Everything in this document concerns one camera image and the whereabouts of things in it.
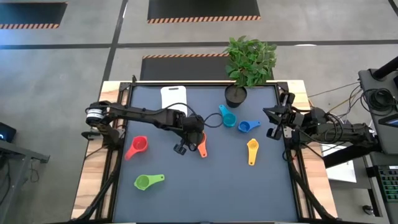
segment black plant pot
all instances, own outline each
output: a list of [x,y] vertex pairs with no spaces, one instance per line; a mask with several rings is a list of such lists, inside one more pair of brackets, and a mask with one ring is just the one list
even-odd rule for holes
[[237,87],[232,84],[225,88],[226,104],[231,108],[237,108],[248,96],[248,92],[244,87]]

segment potted plant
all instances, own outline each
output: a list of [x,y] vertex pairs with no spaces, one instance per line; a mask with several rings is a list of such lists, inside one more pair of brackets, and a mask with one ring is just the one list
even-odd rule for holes
[[238,107],[246,99],[248,93],[245,86],[251,88],[265,84],[272,77],[272,68],[275,67],[276,45],[268,45],[257,39],[244,40],[246,36],[238,40],[229,38],[229,61],[226,72],[235,83],[225,89],[225,99],[228,106]]

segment gray floor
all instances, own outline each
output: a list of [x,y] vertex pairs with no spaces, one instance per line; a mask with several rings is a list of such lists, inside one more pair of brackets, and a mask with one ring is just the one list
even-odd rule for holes
[[[121,2],[69,0],[58,29],[0,30],[0,45],[110,44]],[[147,24],[148,0],[129,0],[119,42],[224,42],[240,35],[273,41],[398,39],[398,17],[387,0],[258,3],[261,21]],[[143,55],[208,54],[223,49],[118,49],[109,79],[139,77]],[[0,51],[0,121],[18,130],[18,145],[51,154],[47,165],[37,166],[39,183],[25,184],[9,223],[69,219],[87,144],[80,136],[88,128],[84,109],[98,98],[108,52],[109,49]],[[308,94],[313,95],[355,82],[359,70],[377,68],[397,56],[396,52],[398,45],[279,47],[274,76],[304,80]],[[347,99],[354,87],[311,99],[327,110]],[[333,112],[344,113],[346,107]],[[369,124],[370,115],[356,105],[348,119]],[[359,206],[369,202],[367,192],[333,189],[333,196],[340,218],[384,223],[385,220],[361,213]]]

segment red measuring cup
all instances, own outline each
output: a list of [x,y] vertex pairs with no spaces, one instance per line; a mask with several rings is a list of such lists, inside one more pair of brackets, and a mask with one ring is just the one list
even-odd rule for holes
[[130,160],[133,155],[137,152],[145,152],[148,148],[148,138],[147,136],[137,136],[132,139],[130,149],[124,155],[125,160]]

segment green measuring cup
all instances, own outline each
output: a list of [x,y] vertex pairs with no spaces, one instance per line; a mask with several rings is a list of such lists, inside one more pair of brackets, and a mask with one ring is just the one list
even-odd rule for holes
[[146,190],[152,184],[156,184],[164,180],[164,175],[139,175],[134,182],[134,186],[136,186],[140,190]]

